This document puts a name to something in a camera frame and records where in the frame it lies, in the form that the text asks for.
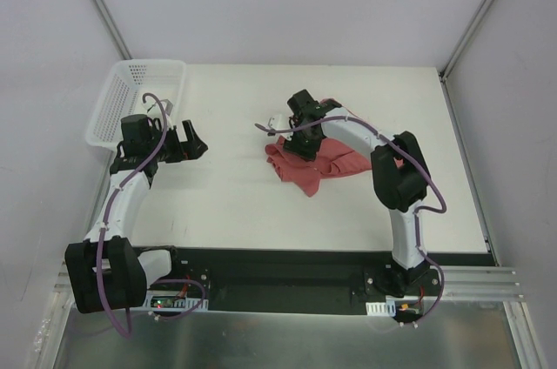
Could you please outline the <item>pink t shirt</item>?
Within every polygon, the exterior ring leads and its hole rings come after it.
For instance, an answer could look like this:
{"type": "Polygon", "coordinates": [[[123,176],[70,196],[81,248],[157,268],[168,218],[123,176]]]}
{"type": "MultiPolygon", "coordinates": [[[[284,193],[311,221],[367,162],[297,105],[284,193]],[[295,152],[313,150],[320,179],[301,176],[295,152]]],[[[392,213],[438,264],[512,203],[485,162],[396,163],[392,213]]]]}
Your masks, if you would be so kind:
{"type": "Polygon", "coordinates": [[[294,183],[307,197],[318,192],[322,179],[345,178],[372,169],[369,159],[332,138],[322,142],[314,161],[305,161],[284,149],[290,136],[280,135],[275,143],[265,146],[267,162],[282,182],[294,183]]]}

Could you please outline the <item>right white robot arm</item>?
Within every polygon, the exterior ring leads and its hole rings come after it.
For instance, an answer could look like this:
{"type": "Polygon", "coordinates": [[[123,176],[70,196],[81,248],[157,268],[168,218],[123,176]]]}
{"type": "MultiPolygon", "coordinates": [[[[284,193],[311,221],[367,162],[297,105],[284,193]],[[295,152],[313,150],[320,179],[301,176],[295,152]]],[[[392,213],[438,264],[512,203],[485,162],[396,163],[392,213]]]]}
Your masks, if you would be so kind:
{"type": "Polygon", "coordinates": [[[422,247],[419,209],[424,206],[431,175],[417,138],[409,131],[383,134],[355,117],[333,100],[319,102],[308,91],[287,101],[292,111],[289,125],[294,132],[285,149],[313,160],[325,139],[335,139],[367,158],[372,167],[372,186],[389,211],[393,231],[391,264],[373,277],[375,288],[402,298],[419,289],[430,265],[422,247]]]}

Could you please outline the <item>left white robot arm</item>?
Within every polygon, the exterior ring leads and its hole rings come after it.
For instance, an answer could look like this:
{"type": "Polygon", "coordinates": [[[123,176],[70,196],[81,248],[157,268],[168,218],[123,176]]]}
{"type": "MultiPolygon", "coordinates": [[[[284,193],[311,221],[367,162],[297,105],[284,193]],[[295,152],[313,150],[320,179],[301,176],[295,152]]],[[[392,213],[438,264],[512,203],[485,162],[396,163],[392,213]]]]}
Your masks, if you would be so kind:
{"type": "Polygon", "coordinates": [[[79,243],[67,246],[64,260],[81,313],[139,307],[155,282],[178,288],[184,269],[170,246],[136,252],[131,245],[138,212],[161,163],[197,160],[208,150],[189,120],[176,127],[134,114],[122,118],[122,139],[110,168],[110,189],[96,222],[79,243]]]}

